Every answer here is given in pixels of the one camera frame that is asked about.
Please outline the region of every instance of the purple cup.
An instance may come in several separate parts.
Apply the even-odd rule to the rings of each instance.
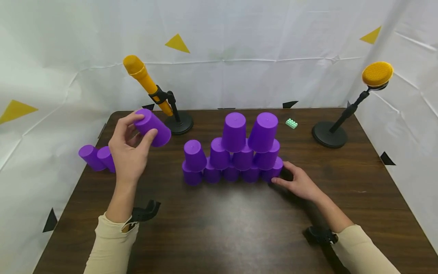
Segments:
[[[183,162],[184,182],[188,185],[199,185],[202,181],[202,172],[192,172],[188,169],[186,161]]]
[[[116,167],[114,166],[114,160],[113,156],[111,155],[110,148],[108,146],[104,146],[103,148],[99,149],[97,152],[97,157],[99,160],[106,165],[106,167],[111,172],[116,172]]]
[[[278,118],[269,112],[260,113],[255,119],[248,146],[255,152],[266,153],[272,148],[277,133]]]
[[[260,169],[256,165],[252,165],[250,169],[242,171],[242,178],[247,183],[254,183],[258,181],[260,176]]]
[[[280,143],[277,141],[277,139],[274,139],[272,148],[268,152],[256,153],[254,155],[254,164],[256,164],[260,170],[270,170],[274,167],[279,151]]]
[[[225,117],[222,133],[222,147],[228,152],[239,152],[245,147],[246,119],[238,112]]]
[[[229,167],[224,169],[223,177],[227,181],[237,181],[239,179],[240,171],[237,170],[232,163],[230,163]]]
[[[187,169],[192,172],[200,172],[207,165],[207,158],[198,140],[190,140],[184,144]]]
[[[210,184],[215,184],[220,181],[221,171],[219,169],[215,169],[210,164],[210,157],[207,157],[207,166],[204,169],[204,178]]]
[[[280,175],[281,169],[283,168],[283,160],[280,157],[277,157],[274,167],[270,170],[261,171],[261,178],[270,183],[271,179],[274,177],[278,177]]]
[[[215,169],[224,170],[230,162],[230,153],[222,147],[222,138],[214,138],[210,144],[210,164]]]
[[[248,138],[246,138],[245,147],[236,153],[233,153],[232,163],[237,170],[245,171],[251,168],[254,151],[248,147]]]
[[[97,148],[93,145],[81,147],[78,154],[94,171],[101,171],[106,168],[105,164],[97,157]]]
[[[142,135],[145,135],[153,128],[158,130],[157,136],[155,136],[154,140],[152,141],[152,146],[160,147],[167,144],[172,136],[172,132],[168,127],[166,127],[166,125],[163,124],[163,122],[161,122],[160,119],[158,119],[158,117],[155,116],[155,114],[152,113],[152,111],[142,108],[135,113],[143,114],[145,116],[143,119],[134,122],[136,129]]]

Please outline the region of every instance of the yellow triangle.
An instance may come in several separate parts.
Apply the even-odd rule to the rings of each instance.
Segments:
[[[9,105],[6,107],[6,110],[3,112],[3,115],[0,117],[0,124],[20,118],[21,116],[25,116],[26,114],[32,113],[37,110],[37,108],[31,107],[15,100],[11,100],[11,102],[9,102]]]
[[[184,41],[181,39],[181,36],[179,35],[179,33],[177,33],[177,35],[172,37],[172,39],[170,39],[166,43],[166,46],[168,46],[169,48],[173,48],[176,50],[190,53],[189,49],[186,47],[186,44],[184,44]]]
[[[367,42],[367,43],[370,43],[370,44],[374,44],[374,42],[376,42],[377,36],[379,36],[380,28],[381,28],[381,26],[376,28],[372,32],[368,33],[367,35],[362,37],[360,40]]]

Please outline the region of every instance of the green lego brick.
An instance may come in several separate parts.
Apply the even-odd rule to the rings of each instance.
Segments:
[[[295,122],[295,121],[292,120],[292,119],[287,119],[287,121],[286,121],[286,125],[288,125],[288,126],[291,127],[292,129],[296,129],[297,126],[298,126],[298,123]]]

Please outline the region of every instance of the round black base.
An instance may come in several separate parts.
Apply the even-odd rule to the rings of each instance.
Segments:
[[[184,111],[178,111],[181,122],[175,120],[175,116],[168,117],[164,124],[170,128],[172,135],[182,135],[187,133],[193,127],[193,118]]]
[[[343,128],[338,128],[335,133],[330,133],[329,129],[333,125],[333,122],[327,121],[317,123],[312,128],[312,136],[321,145],[331,149],[338,149],[345,145],[348,137]]]

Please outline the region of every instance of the brown table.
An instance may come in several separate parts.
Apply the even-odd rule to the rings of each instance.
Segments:
[[[339,265],[332,255],[327,259],[301,234],[311,222],[292,195],[263,182],[183,183],[184,143],[198,139],[208,155],[231,111],[190,111],[195,125],[189,133],[151,149],[135,206],[145,207],[150,199],[162,205],[140,226],[132,273],[334,273],[330,265]],[[402,273],[438,273],[435,252],[356,118],[343,125],[349,142],[327,149],[313,140],[311,128],[320,120],[336,120],[342,109],[270,111],[280,121],[277,139],[284,160],[302,167]],[[240,112],[249,134],[261,110]],[[97,146],[108,144],[117,119],[128,113],[111,115]],[[299,123],[297,129],[284,125],[288,118]],[[34,273],[83,272],[97,217],[106,210],[114,183],[114,174],[84,169]]]

